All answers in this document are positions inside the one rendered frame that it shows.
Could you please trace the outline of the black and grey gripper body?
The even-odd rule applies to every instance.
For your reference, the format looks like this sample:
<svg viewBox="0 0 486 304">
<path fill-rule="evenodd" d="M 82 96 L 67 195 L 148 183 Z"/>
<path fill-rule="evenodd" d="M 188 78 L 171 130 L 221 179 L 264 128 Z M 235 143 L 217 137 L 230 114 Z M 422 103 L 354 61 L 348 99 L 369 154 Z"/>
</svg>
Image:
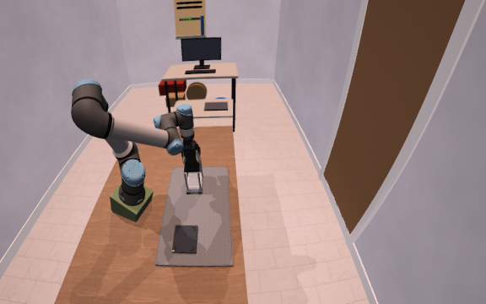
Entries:
<svg viewBox="0 0 486 304">
<path fill-rule="evenodd" d="M 183 157 L 183 152 L 184 152 L 184 157 L 196 157 L 196 141 L 195 140 L 192 140 L 192 138 L 194 137 L 194 134 L 192 136 L 189 136 L 189 137 L 183 137 L 183 150 L 181 151 L 182 153 L 182 157 Z M 187 138 L 189 138 L 189 140 L 186 140 Z M 191 138 L 191 141 L 190 141 L 190 138 Z M 187 142 L 186 142 L 187 141 Z"/>
</svg>

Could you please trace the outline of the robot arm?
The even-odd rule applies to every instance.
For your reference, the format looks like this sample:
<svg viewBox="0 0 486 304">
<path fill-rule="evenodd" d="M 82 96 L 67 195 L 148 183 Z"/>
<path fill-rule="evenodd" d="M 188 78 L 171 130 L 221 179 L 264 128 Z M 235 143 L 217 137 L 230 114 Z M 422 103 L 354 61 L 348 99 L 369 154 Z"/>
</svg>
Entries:
<svg viewBox="0 0 486 304">
<path fill-rule="evenodd" d="M 108 112 L 109 105 L 102 95 L 102 88 L 95 80 L 77 82 L 72 96 L 71 115 L 75 125 L 91 136 L 105 139 L 113 148 L 121 171 L 120 200 L 129 206 L 139 205 L 145 198 L 145 168 L 136 143 L 164 148 L 170 155 L 178 155 L 184 148 L 180 135 L 189 137 L 194 134 L 192 106 L 181 104 L 176 111 L 156 116 L 155 128 L 152 128 L 113 117 Z"/>
</svg>

